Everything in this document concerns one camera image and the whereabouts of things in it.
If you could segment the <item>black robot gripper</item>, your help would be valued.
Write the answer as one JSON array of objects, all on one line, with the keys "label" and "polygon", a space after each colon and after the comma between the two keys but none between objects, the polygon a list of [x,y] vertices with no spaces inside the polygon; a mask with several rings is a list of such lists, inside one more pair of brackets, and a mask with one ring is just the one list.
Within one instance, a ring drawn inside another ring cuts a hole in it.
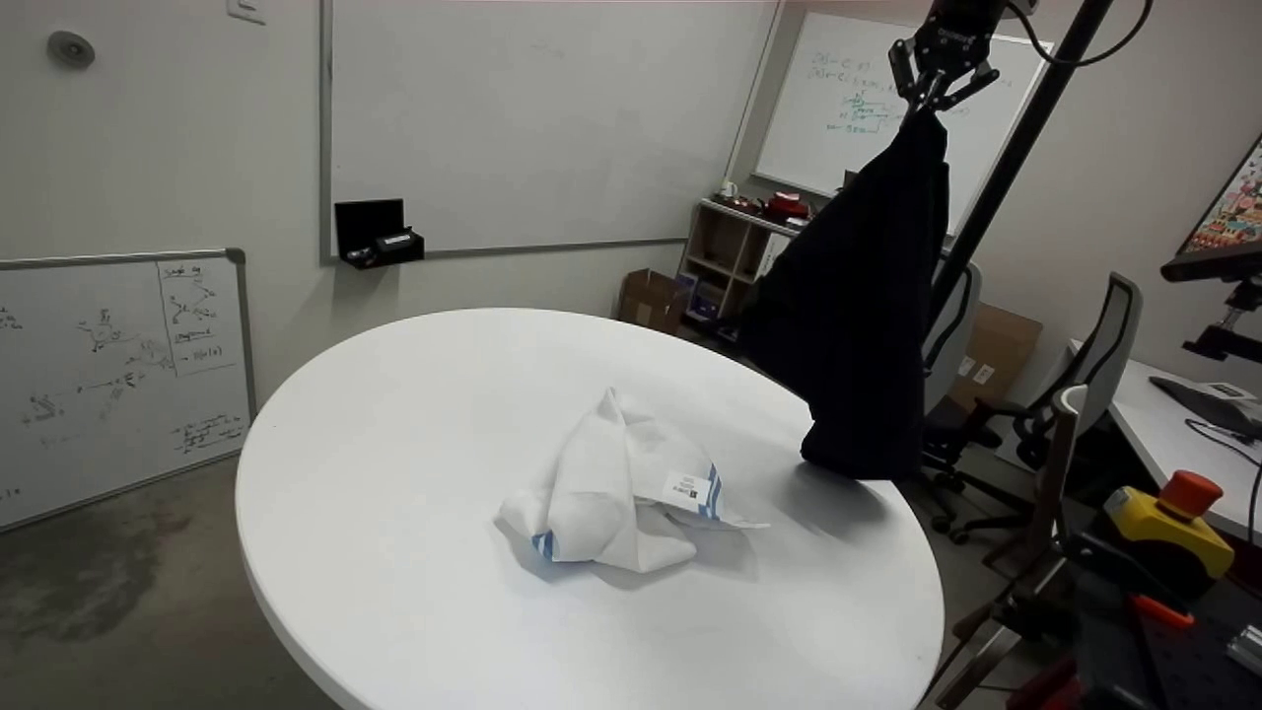
[{"label": "black robot gripper", "polygon": [[952,110],[999,79],[989,38],[1006,0],[930,0],[927,21],[888,46],[896,93],[913,110]]}]

